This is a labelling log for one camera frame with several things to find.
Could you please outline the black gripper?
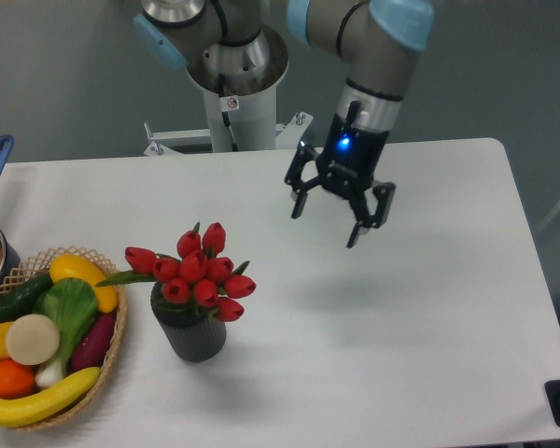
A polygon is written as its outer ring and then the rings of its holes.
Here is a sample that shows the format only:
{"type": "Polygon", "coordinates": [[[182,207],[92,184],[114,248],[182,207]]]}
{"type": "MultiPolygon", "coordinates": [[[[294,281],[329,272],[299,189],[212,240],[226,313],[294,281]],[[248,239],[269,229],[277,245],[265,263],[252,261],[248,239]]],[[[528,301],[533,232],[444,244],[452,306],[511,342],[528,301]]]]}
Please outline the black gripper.
{"type": "Polygon", "coordinates": [[[335,113],[320,154],[311,145],[300,141],[284,178],[291,187],[294,201],[291,217],[297,219],[301,216],[308,192],[321,186],[346,199],[354,213],[356,222],[346,243],[347,248],[353,248],[358,238],[369,230],[381,228],[387,221],[396,192],[394,183],[374,179],[388,136],[389,131],[365,131],[354,127],[335,113]],[[318,174],[305,181],[302,174],[310,162],[317,168],[318,174]],[[368,190],[376,200],[373,213],[367,203],[368,190]]]}

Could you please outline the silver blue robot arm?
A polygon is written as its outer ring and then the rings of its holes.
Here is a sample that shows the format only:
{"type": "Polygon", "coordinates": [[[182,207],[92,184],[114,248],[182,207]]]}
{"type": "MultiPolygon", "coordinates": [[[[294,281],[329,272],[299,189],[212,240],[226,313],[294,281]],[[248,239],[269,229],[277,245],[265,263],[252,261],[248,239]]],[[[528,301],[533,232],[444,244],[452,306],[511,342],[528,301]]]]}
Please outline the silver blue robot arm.
{"type": "MultiPolygon", "coordinates": [[[[348,66],[324,146],[298,143],[287,170],[292,214],[320,187],[349,203],[355,243],[388,217],[395,186],[374,172],[434,9],[428,1],[290,1],[286,19],[295,38],[348,66]]],[[[215,152],[276,148],[276,88],[289,57],[260,2],[145,1],[133,26],[161,64],[184,70],[201,90],[215,152]]]]}

